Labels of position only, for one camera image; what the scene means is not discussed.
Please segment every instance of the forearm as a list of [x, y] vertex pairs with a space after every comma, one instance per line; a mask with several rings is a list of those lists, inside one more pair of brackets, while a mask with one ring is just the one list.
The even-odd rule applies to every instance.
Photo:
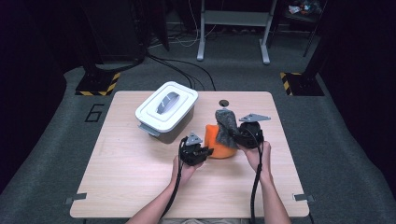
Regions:
[[153, 201], [144, 206], [127, 224], [157, 224], [174, 190], [174, 184], [168, 185]]
[[265, 223], [290, 223], [288, 212], [277, 194], [272, 176], [262, 173], [260, 183], [262, 185]]

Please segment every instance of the container lid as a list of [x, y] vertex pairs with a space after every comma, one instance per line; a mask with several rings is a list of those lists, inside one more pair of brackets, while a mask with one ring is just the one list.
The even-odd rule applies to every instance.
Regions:
[[134, 114], [142, 123], [167, 133], [184, 118], [197, 99], [197, 91], [169, 81], [152, 93]]

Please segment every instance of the white plastic container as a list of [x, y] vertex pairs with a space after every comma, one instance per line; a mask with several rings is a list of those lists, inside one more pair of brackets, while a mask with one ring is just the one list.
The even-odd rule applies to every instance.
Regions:
[[197, 99], [197, 91], [166, 82], [136, 109], [139, 128], [170, 144], [191, 121]]

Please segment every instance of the small round object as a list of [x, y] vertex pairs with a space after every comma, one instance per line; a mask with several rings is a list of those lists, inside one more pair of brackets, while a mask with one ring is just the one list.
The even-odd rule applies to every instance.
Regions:
[[219, 105], [221, 105], [221, 106], [223, 106], [223, 107], [225, 107], [225, 106], [228, 106], [230, 103], [227, 101], [227, 100], [220, 100], [219, 101]]

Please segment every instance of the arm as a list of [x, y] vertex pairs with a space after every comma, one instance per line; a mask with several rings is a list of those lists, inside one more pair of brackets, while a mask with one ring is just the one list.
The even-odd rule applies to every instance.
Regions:
[[[259, 164], [259, 152], [257, 149], [247, 149], [239, 146], [247, 156], [250, 166], [256, 171]], [[260, 184], [262, 185], [262, 203], [264, 207], [265, 223], [290, 223], [288, 212], [277, 194], [274, 180], [271, 174], [271, 145], [269, 142], [262, 143], [262, 172]]]
[[[181, 179], [178, 185], [182, 188], [190, 180], [193, 173], [198, 169], [202, 163], [195, 166], [189, 166], [184, 164], [181, 170]], [[161, 192], [154, 200], [144, 206], [140, 211], [138, 211], [133, 217], [131, 217], [126, 223], [127, 224], [157, 224], [168, 204], [176, 181], [177, 181], [177, 171], [178, 171], [178, 156], [175, 156], [173, 161], [173, 171], [172, 178], [168, 186]]]

